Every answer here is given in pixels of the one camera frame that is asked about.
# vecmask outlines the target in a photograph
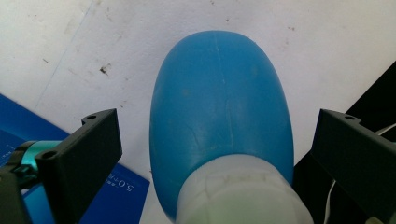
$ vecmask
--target blue rubber bulb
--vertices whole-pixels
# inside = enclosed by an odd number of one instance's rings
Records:
[[[149,150],[158,199],[173,220],[184,181],[221,156],[261,158],[291,183],[290,116],[265,53],[231,32],[201,32],[178,42],[155,84]]]

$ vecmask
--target blue object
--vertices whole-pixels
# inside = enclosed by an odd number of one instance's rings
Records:
[[[186,178],[230,154],[272,163],[291,183],[290,116],[274,67],[243,35],[190,35],[166,56],[151,102],[150,160],[165,213],[176,217]]]

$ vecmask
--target blue book cover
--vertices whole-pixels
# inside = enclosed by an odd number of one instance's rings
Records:
[[[68,133],[0,94],[0,167],[31,140],[63,140]],[[79,223],[139,223],[149,182],[117,164]],[[33,223],[55,223],[42,185],[23,195]]]

